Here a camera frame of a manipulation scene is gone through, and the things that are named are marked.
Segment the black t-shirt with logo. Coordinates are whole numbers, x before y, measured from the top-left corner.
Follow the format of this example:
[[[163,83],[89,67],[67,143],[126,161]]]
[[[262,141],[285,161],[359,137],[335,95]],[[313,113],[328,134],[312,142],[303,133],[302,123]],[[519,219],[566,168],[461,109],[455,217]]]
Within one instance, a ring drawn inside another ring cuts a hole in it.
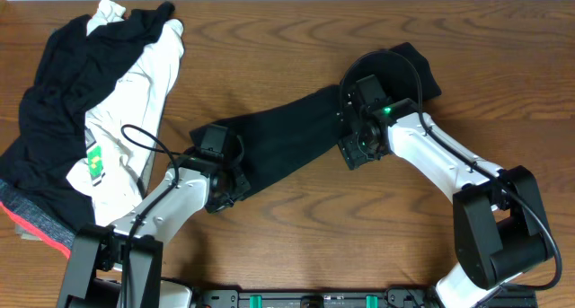
[[[245,196],[257,194],[336,146],[348,130],[341,121],[341,93],[369,75],[377,77],[394,101],[417,101],[417,84],[424,101],[441,94],[429,61],[405,42],[360,57],[338,85],[274,109],[217,120],[217,125],[230,128],[243,140],[240,167],[251,185]]]

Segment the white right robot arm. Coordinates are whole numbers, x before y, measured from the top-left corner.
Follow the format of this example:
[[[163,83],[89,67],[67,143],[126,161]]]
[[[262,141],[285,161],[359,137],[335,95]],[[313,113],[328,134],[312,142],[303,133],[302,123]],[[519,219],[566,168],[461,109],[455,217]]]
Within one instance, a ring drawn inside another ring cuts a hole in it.
[[[341,101],[350,129],[339,147],[347,165],[393,154],[418,169],[451,202],[457,263],[430,290],[386,290],[391,307],[512,307],[557,285],[561,254],[535,176],[505,170],[439,128],[411,99]]]

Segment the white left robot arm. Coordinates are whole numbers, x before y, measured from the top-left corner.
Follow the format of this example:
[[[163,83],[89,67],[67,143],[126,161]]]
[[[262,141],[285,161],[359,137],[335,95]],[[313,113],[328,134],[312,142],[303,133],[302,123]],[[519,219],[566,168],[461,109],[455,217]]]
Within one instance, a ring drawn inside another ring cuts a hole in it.
[[[135,209],[78,232],[57,306],[191,307],[191,288],[162,277],[164,246],[194,214],[231,207],[250,188],[239,166],[179,156]]]

